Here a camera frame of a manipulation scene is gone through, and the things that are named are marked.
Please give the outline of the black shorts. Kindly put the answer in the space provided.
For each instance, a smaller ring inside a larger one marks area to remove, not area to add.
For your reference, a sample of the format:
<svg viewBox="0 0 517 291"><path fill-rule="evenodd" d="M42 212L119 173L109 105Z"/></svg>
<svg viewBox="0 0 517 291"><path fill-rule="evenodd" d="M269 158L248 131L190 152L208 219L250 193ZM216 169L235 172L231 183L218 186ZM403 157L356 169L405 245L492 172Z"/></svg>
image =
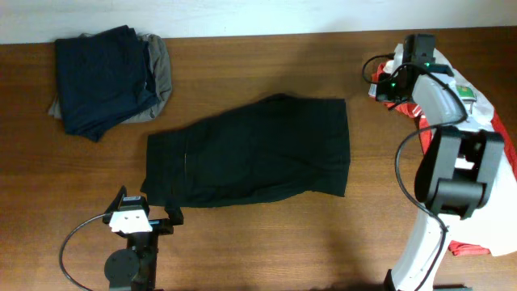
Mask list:
<svg viewBox="0 0 517 291"><path fill-rule="evenodd" d="M344 99L276 94L149 135L141 192L173 210L343 197L350 164Z"/></svg>

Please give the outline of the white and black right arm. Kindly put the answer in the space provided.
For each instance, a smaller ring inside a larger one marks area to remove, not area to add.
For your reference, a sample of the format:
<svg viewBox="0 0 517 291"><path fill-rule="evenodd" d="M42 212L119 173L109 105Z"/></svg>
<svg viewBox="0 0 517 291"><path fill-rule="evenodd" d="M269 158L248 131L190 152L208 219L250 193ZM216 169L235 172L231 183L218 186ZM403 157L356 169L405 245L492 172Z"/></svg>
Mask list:
<svg viewBox="0 0 517 291"><path fill-rule="evenodd" d="M418 215L384 287L432 290L454 230L489 201L504 140L473 118L475 94L457 83L450 65L438 62L433 35L408 35L388 58L393 70L373 83L376 101L393 108L419 106L428 124L410 136L429 133L431 142L415 175L414 191L402 189Z"/></svg>

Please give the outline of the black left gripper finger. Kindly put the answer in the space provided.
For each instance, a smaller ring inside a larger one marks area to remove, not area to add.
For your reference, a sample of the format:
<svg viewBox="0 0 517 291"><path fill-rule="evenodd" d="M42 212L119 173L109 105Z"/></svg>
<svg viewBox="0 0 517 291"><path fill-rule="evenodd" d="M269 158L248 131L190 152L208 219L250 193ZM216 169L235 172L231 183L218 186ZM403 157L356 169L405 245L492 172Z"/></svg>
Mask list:
<svg viewBox="0 0 517 291"><path fill-rule="evenodd" d="M122 186L120 188L120 190L118 191L118 193L116 194L115 199L107 207L105 213L109 214L109 213L113 213L113 212L117 211L120 207L122 200L126 196L127 196L127 188L125 186Z"/></svg>
<svg viewBox="0 0 517 291"><path fill-rule="evenodd" d="M184 223L184 216L180 207L169 205L165 207L165 211L168 215L171 225L181 226Z"/></svg>

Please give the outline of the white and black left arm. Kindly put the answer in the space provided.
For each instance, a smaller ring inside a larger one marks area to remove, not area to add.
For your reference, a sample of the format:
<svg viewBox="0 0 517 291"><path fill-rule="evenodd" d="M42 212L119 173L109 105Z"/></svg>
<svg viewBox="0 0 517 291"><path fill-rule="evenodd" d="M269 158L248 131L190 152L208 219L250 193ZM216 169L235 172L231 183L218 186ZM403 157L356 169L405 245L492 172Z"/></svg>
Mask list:
<svg viewBox="0 0 517 291"><path fill-rule="evenodd" d="M105 211L103 223L126 240L126 247L113 252L104 264L110 290L156 289L158 239L183 224L183 213L169 209L167 218L150 219L149 212L146 198L128 196L126 187L120 188Z"/></svg>

